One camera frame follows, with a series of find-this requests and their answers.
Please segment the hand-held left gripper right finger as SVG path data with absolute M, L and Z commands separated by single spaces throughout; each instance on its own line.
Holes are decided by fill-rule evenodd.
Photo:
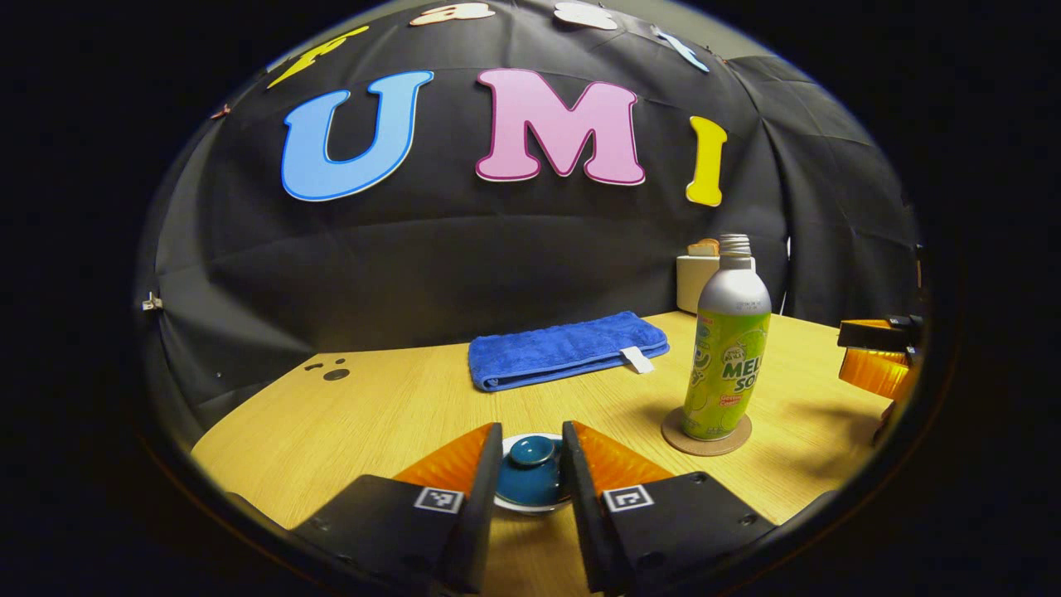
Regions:
M 561 469 L 594 593 L 717 595 L 721 575 L 775 533 L 708 473 L 669 473 L 575 420 L 562 425 Z

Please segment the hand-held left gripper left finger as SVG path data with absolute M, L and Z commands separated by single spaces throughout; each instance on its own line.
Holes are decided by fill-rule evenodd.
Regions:
M 367 594 L 476 595 L 500 463 L 501 425 L 491 422 L 394 477 L 356 477 L 294 534 Z

